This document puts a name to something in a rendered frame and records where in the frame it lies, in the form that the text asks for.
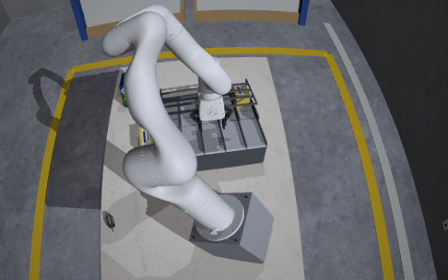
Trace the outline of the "blue open bin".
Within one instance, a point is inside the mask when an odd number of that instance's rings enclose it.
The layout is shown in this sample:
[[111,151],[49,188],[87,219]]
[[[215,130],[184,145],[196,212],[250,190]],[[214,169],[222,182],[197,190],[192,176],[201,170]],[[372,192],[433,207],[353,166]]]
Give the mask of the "blue open bin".
[[124,74],[125,74],[125,73],[122,73],[122,76],[121,76],[121,81],[120,81],[120,85],[119,85],[120,91],[121,91],[122,88],[124,87]]

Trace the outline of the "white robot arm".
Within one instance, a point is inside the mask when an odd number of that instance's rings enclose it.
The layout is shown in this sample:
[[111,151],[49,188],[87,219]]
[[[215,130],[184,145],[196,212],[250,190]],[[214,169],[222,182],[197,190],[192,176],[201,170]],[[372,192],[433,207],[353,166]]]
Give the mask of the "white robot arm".
[[163,44],[198,76],[197,94],[202,99],[217,99],[231,89],[220,60],[199,46],[165,6],[146,6],[109,29],[101,41],[107,56],[135,50],[124,75],[124,94],[132,118],[154,142],[126,153],[124,176],[139,191],[184,211],[195,220],[203,238],[224,240],[240,228],[244,209],[236,197],[220,194],[229,204],[225,203],[195,174],[195,152],[170,118],[159,93],[156,67]]

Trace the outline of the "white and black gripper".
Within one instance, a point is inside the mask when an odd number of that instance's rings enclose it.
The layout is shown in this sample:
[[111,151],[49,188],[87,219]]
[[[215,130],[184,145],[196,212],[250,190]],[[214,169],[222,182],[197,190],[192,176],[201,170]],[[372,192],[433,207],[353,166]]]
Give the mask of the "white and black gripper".
[[[201,129],[201,132],[203,132],[202,122],[219,119],[222,119],[222,127],[225,129],[226,121],[233,112],[231,108],[224,106],[222,95],[220,95],[219,98],[212,100],[213,101],[211,102],[207,102],[206,99],[202,99],[201,96],[199,96],[198,110],[190,114],[190,117],[198,124],[198,128]],[[226,114],[225,111],[227,111]],[[198,118],[195,117],[196,114],[199,114]]]

